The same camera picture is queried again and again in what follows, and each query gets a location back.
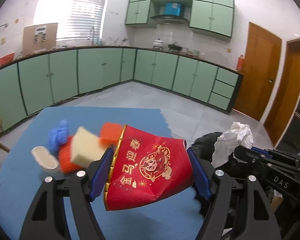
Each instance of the silver screw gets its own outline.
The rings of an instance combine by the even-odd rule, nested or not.
[[[253,176],[253,175],[250,175],[250,176],[249,176],[249,180],[250,180],[250,181],[256,181],[257,178],[256,178],[255,176]]]
[[[49,182],[51,182],[52,181],[52,177],[51,176],[48,176],[48,177],[46,177],[45,179],[44,179],[44,181],[45,182],[47,182],[47,183],[49,183]]]
[[[78,172],[77,172],[77,176],[78,176],[78,177],[83,177],[84,175],[86,175],[86,172],[85,172],[85,171],[78,171]]]
[[[222,170],[216,170],[217,176],[223,176],[225,173]]]

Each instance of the gold trim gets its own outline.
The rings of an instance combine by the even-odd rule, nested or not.
[[[111,183],[111,178],[112,178],[112,173],[113,173],[113,169],[114,169],[114,165],[115,165],[115,162],[117,160],[117,156],[118,156],[118,152],[119,152],[119,149],[120,149],[120,145],[122,143],[122,140],[123,140],[123,136],[124,136],[124,133],[126,131],[126,128],[127,128],[128,125],[124,125],[123,127],[123,130],[122,130],[122,133],[120,135],[120,138],[119,138],[119,141],[118,141],[118,145],[117,145],[117,148],[115,149],[115,152],[113,154],[113,159],[112,159],[112,163],[111,163],[111,167],[110,167],[110,171],[108,173],[108,179],[107,179],[107,182],[106,182],[106,186],[105,186],[105,190],[103,192],[103,202],[105,204],[105,208],[107,211],[110,211],[109,207],[108,207],[108,204],[107,204],[107,195],[108,195],[108,189],[109,189],[109,186],[110,186],[110,183]]]

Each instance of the fire extinguisher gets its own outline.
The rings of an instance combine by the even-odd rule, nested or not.
[[[240,57],[238,58],[237,67],[235,68],[236,71],[240,72],[242,70],[243,62],[244,62],[244,56],[240,55]]]

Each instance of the crumpled paper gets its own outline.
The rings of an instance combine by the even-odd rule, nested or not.
[[[217,168],[225,164],[229,160],[229,155],[239,145],[251,149],[253,146],[252,132],[249,125],[233,122],[230,129],[221,134],[214,144],[212,166]],[[239,162],[244,162],[235,156],[234,158]]]

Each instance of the drawer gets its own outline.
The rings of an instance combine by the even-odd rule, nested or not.
[[[238,74],[233,73],[224,68],[219,68],[218,74],[217,74],[217,80],[220,80],[224,83],[227,83],[227,84],[235,87],[235,85],[237,84],[237,80],[238,80]]]
[[[229,102],[229,98],[225,98],[212,92],[208,103],[223,110],[227,110]]]
[[[233,86],[222,83],[218,80],[216,80],[216,82],[214,83],[213,89],[212,89],[213,92],[215,92],[219,95],[222,95],[226,98],[231,98],[232,97],[233,90],[234,90]]]

